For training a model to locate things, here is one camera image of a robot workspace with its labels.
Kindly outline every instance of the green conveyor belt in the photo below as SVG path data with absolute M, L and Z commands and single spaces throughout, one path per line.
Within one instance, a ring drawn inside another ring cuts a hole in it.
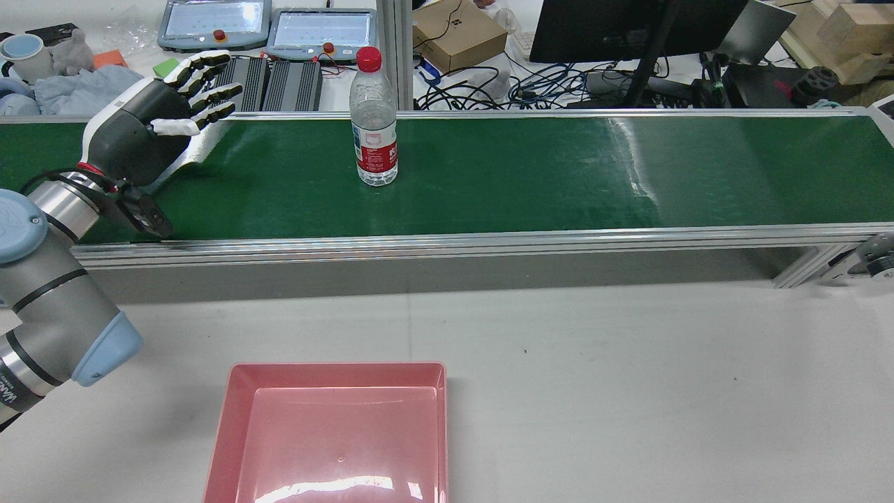
M 0 186 L 73 166 L 83 124 L 0 124 Z M 389 186 L 346 120 L 232 121 L 156 199 L 173 239 L 894 221 L 894 149 L 863 116 L 399 121 Z M 90 243 L 146 240 L 108 222 Z

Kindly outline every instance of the red bottle cap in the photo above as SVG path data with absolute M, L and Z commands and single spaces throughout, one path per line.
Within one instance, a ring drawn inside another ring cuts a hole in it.
M 363 47 L 357 51 L 357 67 L 363 73 L 374 73 L 382 69 L 382 53 L 375 47 Z

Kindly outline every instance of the keyboard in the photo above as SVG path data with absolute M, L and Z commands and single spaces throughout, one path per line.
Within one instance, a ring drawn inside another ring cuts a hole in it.
M 515 47 L 519 49 L 522 57 L 525 58 L 525 61 L 530 61 L 531 59 L 531 47 L 534 45 L 534 31 L 516 31 L 512 34 L 512 39 L 515 40 Z

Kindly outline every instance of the clear plastic bag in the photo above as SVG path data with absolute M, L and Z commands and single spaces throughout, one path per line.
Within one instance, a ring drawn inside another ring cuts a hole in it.
M 155 47 L 159 22 L 148 20 L 136 7 L 128 7 L 105 26 L 104 50 L 118 49 L 126 58 L 147 47 Z

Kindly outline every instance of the robotic arm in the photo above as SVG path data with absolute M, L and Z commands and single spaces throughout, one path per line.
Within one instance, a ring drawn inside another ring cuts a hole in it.
M 47 172 L 28 197 L 0 189 L 0 298 L 21 325 L 0 336 L 0 431 L 73 379 L 91 386 L 130 359 L 142 337 L 70 248 L 105 216 L 160 236 L 170 223 L 139 187 L 153 183 L 208 124 L 235 110 L 231 84 L 201 89 L 230 61 L 199 53 L 144 79 L 84 131 L 76 168 Z

